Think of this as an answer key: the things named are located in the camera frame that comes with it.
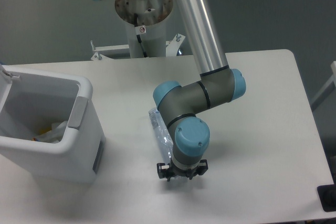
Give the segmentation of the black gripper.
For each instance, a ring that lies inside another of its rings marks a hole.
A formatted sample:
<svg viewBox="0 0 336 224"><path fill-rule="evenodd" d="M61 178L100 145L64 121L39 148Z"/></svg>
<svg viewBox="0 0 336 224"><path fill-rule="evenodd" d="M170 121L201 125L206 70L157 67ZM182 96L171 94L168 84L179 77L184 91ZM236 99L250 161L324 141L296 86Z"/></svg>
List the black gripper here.
<svg viewBox="0 0 336 224"><path fill-rule="evenodd" d="M208 162L206 159L202 159L195 168L187 170L179 169L174 163L157 163L156 168L159 179L166 178L169 182L171 178L187 177L192 180L193 177L202 176L207 172Z"/></svg>

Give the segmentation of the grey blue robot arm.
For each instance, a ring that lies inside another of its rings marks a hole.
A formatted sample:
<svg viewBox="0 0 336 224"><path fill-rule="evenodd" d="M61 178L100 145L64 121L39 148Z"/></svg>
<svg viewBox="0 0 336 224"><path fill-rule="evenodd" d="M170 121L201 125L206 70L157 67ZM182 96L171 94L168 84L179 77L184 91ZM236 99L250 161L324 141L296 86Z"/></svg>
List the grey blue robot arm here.
<svg viewBox="0 0 336 224"><path fill-rule="evenodd" d="M240 98L246 92L246 82L239 70L228 65L206 0L115 0L115 11L126 23L130 56L166 55L165 30L161 25L174 5L182 14L200 80L186 86L167 81L153 92L156 108L173 142L169 163L158 163L157 173L161 179L192 179L208 169L203 154L209 145L210 131L197 114Z"/></svg>

